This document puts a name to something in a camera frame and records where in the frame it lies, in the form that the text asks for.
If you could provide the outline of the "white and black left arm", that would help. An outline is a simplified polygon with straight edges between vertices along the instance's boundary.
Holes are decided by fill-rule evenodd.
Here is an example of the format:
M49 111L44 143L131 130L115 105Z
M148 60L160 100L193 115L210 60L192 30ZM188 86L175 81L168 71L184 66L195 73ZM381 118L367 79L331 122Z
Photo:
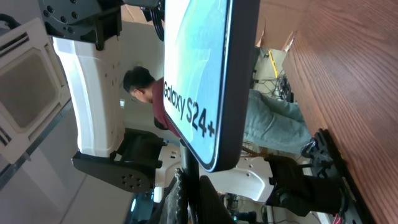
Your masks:
M123 125L122 6L122 1L39 1L72 98L78 128L73 166L128 192L161 192L167 186L159 159L164 140Z

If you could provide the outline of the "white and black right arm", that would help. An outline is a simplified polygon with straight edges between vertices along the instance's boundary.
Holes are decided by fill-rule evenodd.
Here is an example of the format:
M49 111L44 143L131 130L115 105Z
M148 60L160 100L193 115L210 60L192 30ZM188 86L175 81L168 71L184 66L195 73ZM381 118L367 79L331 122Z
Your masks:
M344 196L339 185L330 179L305 175L292 158L242 158L240 150L215 150L211 153L212 170L206 170L203 158L207 153L200 147L191 150L194 159L188 169L198 192L200 223L232 222L218 192L242 195L272 207L282 207L304 217L309 212L335 215L343 211Z

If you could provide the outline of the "Samsung Galaxy smartphone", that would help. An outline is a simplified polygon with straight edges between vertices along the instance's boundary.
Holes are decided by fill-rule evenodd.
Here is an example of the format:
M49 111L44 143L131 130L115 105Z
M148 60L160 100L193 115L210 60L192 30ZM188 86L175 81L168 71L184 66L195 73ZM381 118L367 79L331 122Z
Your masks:
M164 108L208 172L239 161L258 0L167 0Z

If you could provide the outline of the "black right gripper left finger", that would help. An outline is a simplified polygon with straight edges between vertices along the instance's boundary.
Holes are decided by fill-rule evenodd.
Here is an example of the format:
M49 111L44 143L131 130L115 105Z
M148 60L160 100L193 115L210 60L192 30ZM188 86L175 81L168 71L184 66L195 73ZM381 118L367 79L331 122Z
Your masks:
M177 169L167 193L149 220L149 224L187 224L187 181L181 169Z

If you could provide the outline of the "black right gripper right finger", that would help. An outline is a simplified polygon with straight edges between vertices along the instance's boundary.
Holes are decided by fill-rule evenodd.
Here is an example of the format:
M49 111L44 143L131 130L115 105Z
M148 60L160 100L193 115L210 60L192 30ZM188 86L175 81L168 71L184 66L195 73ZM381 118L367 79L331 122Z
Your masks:
M199 223L235 224L208 176L200 177Z

